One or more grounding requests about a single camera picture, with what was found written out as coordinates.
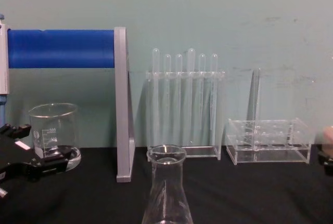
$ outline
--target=white label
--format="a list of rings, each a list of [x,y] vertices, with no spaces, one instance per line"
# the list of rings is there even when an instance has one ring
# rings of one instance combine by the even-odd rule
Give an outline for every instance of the white label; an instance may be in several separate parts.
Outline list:
[[[5,176],[6,176],[6,172],[1,173],[0,174],[0,180],[5,179]]]
[[[31,148],[26,145],[25,143],[21,142],[21,141],[17,141],[15,142],[16,145],[20,146],[21,148],[25,149],[25,150],[30,150]]]

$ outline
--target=erlenmeyer flask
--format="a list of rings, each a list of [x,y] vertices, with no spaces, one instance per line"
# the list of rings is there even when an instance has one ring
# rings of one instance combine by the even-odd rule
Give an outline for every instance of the erlenmeyer flask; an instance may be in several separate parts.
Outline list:
[[[193,224],[183,189],[186,151],[174,145],[148,150],[152,187],[142,224]]]

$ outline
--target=black table surface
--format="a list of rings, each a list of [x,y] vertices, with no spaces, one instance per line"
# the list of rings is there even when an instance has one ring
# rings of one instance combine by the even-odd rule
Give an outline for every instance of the black table surface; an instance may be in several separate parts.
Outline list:
[[[151,185],[146,149],[135,152],[132,182],[116,183],[115,148],[82,149],[80,165],[31,183],[1,184],[1,224],[140,224]],[[195,224],[333,223],[333,178],[318,164],[233,165],[217,159],[186,159],[183,185]]]

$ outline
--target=glass beaker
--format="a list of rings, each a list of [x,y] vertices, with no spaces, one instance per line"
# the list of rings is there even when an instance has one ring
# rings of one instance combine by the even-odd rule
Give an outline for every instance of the glass beaker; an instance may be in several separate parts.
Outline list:
[[[44,158],[71,148],[67,170],[75,168],[81,161],[81,152],[77,145],[77,110],[77,106],[71,103],[50,103],[36,106],[29,111],[35,153]]]
[[[152,164],[152,187],[142,224],[193,224],[183,189],[186,151],[161,145],[147,152]]]

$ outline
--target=glass rim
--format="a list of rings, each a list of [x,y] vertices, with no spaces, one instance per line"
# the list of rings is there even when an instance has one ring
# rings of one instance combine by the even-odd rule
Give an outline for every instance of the glass rim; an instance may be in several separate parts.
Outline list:
[[[72,110],[67,111],[64,114],[58,114],[58,115],[46,115],[46,114],[34,114],[33,111],[37,110],[37,109],[41,109],[43,107],[49,107],[49,106],[71,106],[73,107]],[[74,112],[76,112],[78,109],[78,106],[76,104],[73,103],[45,103],[45,104],[39,104],[33,108],[31,108],[28,113],[30,117],[38,117],[38,118],[52,118],[52,117],[60,117],[60,116],[66,116],[66,115],[70,115]]]
[[[164,148],[167,148],[167,147],[175,148],[175,149],[177,149],[177,151],[170,152],[170,153],[173,153],[173,154],[179,153],[179,154],[182,154],[182,157],[179,158],[177,161],[174,161],[174,162],[159,162],[150,153],[151,153],[152,150],[160,149],[162,147],[164,147]],[[162,164],[162,165],[174,165],[174,164],[182,163],[185,160],[186,155],[187,155],[187,152],[183,147],[173,145],[173,144],[162,144],[162,145],[154,146],[154,147],[149,148],[148,151],[147,151],[147,157],[149,158],[149,160],[152,163]]]

